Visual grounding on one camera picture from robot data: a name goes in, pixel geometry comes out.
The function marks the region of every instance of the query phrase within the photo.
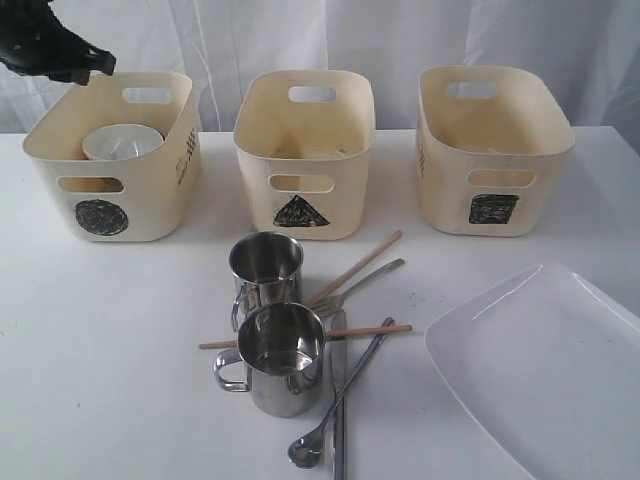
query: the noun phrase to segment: wooden chopstick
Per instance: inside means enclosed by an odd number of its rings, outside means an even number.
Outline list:
[[[412,330],[411,325],[393,325],[391,327],[367,327],[367,328],[348,328],[346,330],[329,330],[327,331],[327,338],[329,340],[335,340],[342,337],[355,337],[362,335],[377,335],[379,333],[402,333],[410,332]],[[224,342],[213,343],[201,343],[198,345],[200,350],[213,350],[216,348],[233,348],[238,343],[235,340],[226,340]]]
[[[344,285],[347,281],[349,281],[356,273],[366,267],[371,261],[384,252],[387,248],[391,246],[396,240],[398,240],[402,236],[402,230],[397,230],[393,233],[389,238],[387,238],[383,243],[381,243],[375,250],[367,254],[362,260],[356,263],[353,267],[347,270],[345,273],[336,278],[333,282],[327,285],[322,291],[320,291],[316,296],[314,296],[311,300],[309,300],[307,305],[315,305],[320,300],[324,300],[330,294],[335,292],[338,288]]]

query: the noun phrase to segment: metal cup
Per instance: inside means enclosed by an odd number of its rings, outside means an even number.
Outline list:
[[[302,247],[278,232],[258,232],[244,237],[229,254],[236,284],[231,327],[238,331],[238,310],[245,315],[274,302],[302,301]]]
[[[264,412],[293,417],[320,398],[325,341],[322,321],[309,308],[285,302],[265,305],[240,326],[238,347],[217,355],[213,375],[223,390],[251,392]],[[220,376],[220,370],[237,362],[244,362],[246,381]]]

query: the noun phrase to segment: black circle symbol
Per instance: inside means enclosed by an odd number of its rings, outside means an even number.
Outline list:
[[[87,232],[103,237],[118,235],[129,226],[129,219],[122,208],[98,199],[78,203],[76,220]]]

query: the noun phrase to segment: basket handle hole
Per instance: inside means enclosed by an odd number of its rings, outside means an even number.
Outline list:
[[[289,100],[294,103],[329,103],[335,101],[336,89],[327,86],[296,86],[289,89]]]
[[[120,193],[124,185],[113,177],[60,177],[58,185],[72,193]]]
[[[171,92],[167,88],[125,88],[122,98],[127,103],[171,103]]]
[[[536,179],[536,174],[527,170],[474,170],[467,177],[475,187],[525,188]]]
[[[327,175],[271,175],[269,185],[285,193],[329,193],[335,187]]]
[[[454,82],[447,85],[447,96],[454,98],[489,99],[496,96],[498,88],[492,82]]]

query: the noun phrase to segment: metal fork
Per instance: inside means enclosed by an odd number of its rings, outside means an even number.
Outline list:
[[[383,265],[373,273],[370,273],[362,280],[360,280],[355,285],[349,287],[344,292],[338,295],[331,295],[330,297],[325,298],[324,300],[320,300],[318,303],[311,305],[310,308],[318,315],[320,318],[330,317],[337,313],[344,305],[344,301],[347,299],[349,295],[358,290],[359,288],[364,287],[369,282],[375,280],[381,275],[388,273],[396,268],[404,265],[405,261],[402,258],[397,258],[396,260]]]

